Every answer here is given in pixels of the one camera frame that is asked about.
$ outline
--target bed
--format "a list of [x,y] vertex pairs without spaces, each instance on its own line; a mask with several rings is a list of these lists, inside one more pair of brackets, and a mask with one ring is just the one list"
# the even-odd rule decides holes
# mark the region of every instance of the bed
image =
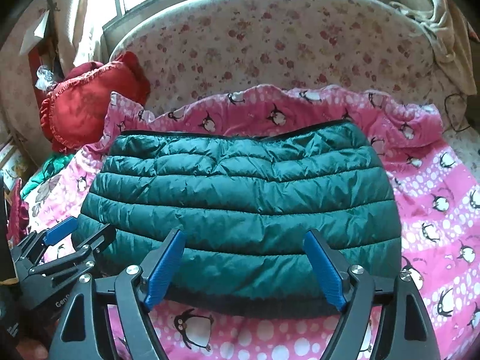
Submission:
[[[59,173],[32,230],[78,216],[109,142],[121,129],[162,129],[180,121],[186,111],[204,112],[215,102],[241,105],[248,88],[263,91],[262,84],[284,90],[292,101],[305,100],[308,91],[317,99],[321,91],[338,85],[353,93],[349,107],[382,109],[385,115],[412,112],[413,119],[420,118],[419,126],[426,121],[423,136],[438,134],[417,146],[392,147],[392,156],[388,154],[383,163],[403,223],[403,269],[416,275],[442,358],[462,358],[477,337],[480,322],[480,265],[475,259],[480,243],[480,202],[476,206],[480,136],[468,128],[465,99],[436,66],[431,46],[415,22],[375,0],[190,0],[139,25],[111,59],[126,50],[138,56],[151,83],[146,110],[112,95],[102,140],[81,149]],[[329,98],[338,104],[337,97]],[[258,99],[268,101],[265,96]],[[395,105],[387,111],[387,103]],[[425,126],[434,125],[428,132]],[[220,132],[227,134],[227,127]],[[408,139],[410,132],[404,132]],[[387,146],[376,150],[386,154]],[[392,160],[398,155],[395,150],[405,156],[402,163]],[[433,206],[422,206],[430,195]],[[420,214],[407,209],[410,201]],[[63,241],[49,251],[49,258],[69,251],[71,244]],[[213,315],[211,329],[197,332],[207,348],[186,345],[175,328],[175,317],[192,313],[190,308],[165,301],[150,314],[162,345],[175,358],[318,358],[338,321]],[[118,317],[114,309],[110,311],[117,347],[128,357]],[[207,310],[194,312],[210,315]],[[370,357],[377,322],[374,313],[360,359]]]

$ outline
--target pink blanket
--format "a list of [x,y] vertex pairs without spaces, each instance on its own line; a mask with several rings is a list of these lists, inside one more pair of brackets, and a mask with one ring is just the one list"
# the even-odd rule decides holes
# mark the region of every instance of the pink blanket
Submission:
[[[403,269],[420,289],[442,358],[459,359],[479,332],[480,191],[441,139],[440,115],[432,105],[403,106],[386,93],[353,93],[336,86],[281,91],[261,85],[211,96],[155,118],[141,105],[112,94],[103,138],[84,146],[61,172],[37,215],[36,230],[78,216],[102,158],[123,130],[277,135],[341,118],[353,120],[382,159],[403,226]],[[47,258],[71,251],[71,244],[62,241]],[[174,319],[183,313],[184,319],[212,315],[213,324],[195,318],[189,330],[181,332]],[[114,307],[110,316],[118,350],[128,357]],[[171,359],[318,359],[338,321],[337,317],[259,321],[191,310],[171,301],[162,302],[150,316]],[[359,359],[370,357],[378,318],[379,310],[374,310]]]

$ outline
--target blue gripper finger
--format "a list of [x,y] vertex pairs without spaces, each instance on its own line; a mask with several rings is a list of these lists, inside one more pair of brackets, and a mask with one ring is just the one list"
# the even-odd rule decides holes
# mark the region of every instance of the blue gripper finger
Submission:
[[77,229],[77,218],[71,216],[45,232],[43,242],[47,246],[57,245],[67,235]]
[[342,312],[347,305],[347,300],[343,294],[342,277],[311,231],[303,238],[303,250],[310,261],[327,302]]
[[[173,275],[180,267],[180,261],[183,256],[183,250],[185,248],[186,237],[180,230],[172,230],[170,234],[163,241],[160,249],[164,249],[161,254],[157,265],[154,267],[152,274],[148,278],[147,283],[147,295],[143,304],[147,307],[148,311],[159,304],[165,296]],[[147,254],[144,262],[149,259],[150,254],[156,254],[160,250],[153,250]]]

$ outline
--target plastic bag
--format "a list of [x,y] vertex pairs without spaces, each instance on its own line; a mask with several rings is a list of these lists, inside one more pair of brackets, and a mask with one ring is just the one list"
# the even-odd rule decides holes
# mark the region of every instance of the plastic bag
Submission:
[[49,67],[45,64],[40,66],[37,70],[37,83],[35,87],[44,92],[50,92],[58,85],[58,82],[55,80],[53,72],[50,71]]

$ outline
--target green puffer jacket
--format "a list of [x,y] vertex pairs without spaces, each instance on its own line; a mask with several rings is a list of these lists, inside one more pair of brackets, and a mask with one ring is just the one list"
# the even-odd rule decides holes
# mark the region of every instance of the green puffer jacket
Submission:
[[225,314],[332,314],[302,250],[317,228],[373,275],[400,270],[392,187],[363,133],[346,121],[271,138],[128,131],[83,203],[73,243],[111,223],[100,267],[139,264],[171,229],[187,236],[167,298]]

